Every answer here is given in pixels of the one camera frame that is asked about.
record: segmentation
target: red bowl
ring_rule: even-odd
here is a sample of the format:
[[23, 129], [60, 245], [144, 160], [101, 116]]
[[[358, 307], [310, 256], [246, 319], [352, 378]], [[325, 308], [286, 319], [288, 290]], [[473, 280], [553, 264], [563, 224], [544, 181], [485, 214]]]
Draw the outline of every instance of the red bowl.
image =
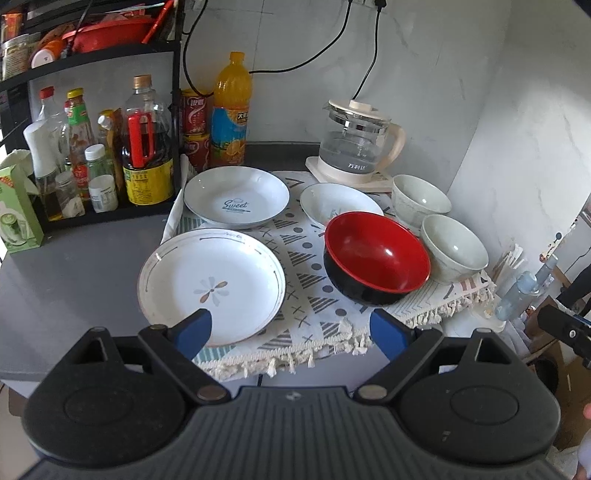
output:
[[363, 303], [391, 304], [429, 278], [427, 251], [414, 235], [387, 217], [348, 212], [324, 233], [324, 266], [345, 296]]
[[[141, 43], [153, 23], [153, 18], [141, 17], [97, 23], [81, 28], [76, 37], [73, 52], [87, 53], [116, 45]], [[69, 41], [74, 33], [75, 31], [71, 31], [65, 34], [62, 40]]]

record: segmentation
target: tablecloth fringe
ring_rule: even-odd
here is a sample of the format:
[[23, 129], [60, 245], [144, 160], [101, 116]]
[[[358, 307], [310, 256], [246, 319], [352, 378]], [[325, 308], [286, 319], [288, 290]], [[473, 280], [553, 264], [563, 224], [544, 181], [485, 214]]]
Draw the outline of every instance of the tablecloth fringe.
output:
[[[414, 328], [418, 325], [441, 322], [442, 318], [451, 317], [475, 304], [491, 302], [494, 299], [495, 285], [483, 288], [466, 297], [451, 300], [445, 305], [429, 310], [423, 314], [410, 319], [402, 319], [408, 327]], [[353, 326], [344, 318], [339, 323], [339, 331], [336, 335], [306, 343], [299, 343], [286, 348], [280, 348], [273, 352], [258, 351], [249, 355], [236, 356], [231, 359], [211, 360], [209, 362], [193, 362], [204, 372], [219, 381], [242, 372], [244, 378], [250, 375], [267, 374], [274, 377], [277, 369], [287, 369], [290, 373], [296, 373], [296, 366], [307, 363], [308, 368], [314, 368], [315, 358], [324, 347], [334, 348], [334, 353], [351, 353], [352, 355], [363, 355], [368, 347], [373, 345], [369, 336], [369, 327], [353, 330]]]

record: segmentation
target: red can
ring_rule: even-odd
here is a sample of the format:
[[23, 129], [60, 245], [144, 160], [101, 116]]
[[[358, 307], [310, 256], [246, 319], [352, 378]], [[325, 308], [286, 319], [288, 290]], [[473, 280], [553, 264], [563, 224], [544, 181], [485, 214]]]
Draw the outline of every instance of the red can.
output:
[[183, 90], [183, 133], [202, 135], [207, 131], [207, 98], [191, 89]]
[[189, 135], [183, 139], [189, 162], [198, 173], [202, 172], [209, 166], [209, 134]]

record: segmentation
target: glass kettle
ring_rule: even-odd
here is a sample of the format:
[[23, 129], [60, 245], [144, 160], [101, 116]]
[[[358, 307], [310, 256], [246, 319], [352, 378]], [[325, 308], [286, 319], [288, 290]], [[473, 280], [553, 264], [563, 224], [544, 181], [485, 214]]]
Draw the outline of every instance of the glass kettle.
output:
[[[329, 100], [324, 109], [329, 116], [320, 143], [318, 168], [339, 183], [370, 181], [374, 172], [383, 170], [396, 159], [406, 142], [404, 130], [367, 103]], [[394, 145], [383, 155], [388, 135], [394, 136]]]

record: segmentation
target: water in kettle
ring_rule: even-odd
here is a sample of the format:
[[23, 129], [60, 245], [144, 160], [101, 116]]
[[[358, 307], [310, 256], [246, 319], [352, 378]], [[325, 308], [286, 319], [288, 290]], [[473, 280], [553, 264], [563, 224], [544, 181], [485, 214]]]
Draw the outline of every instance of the water in kettle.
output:
[[375, 171], [378, 156], [374, 142], [356, 135], [329, 132], [320, 144], [320, 158], [331, 167], [348, 173]]

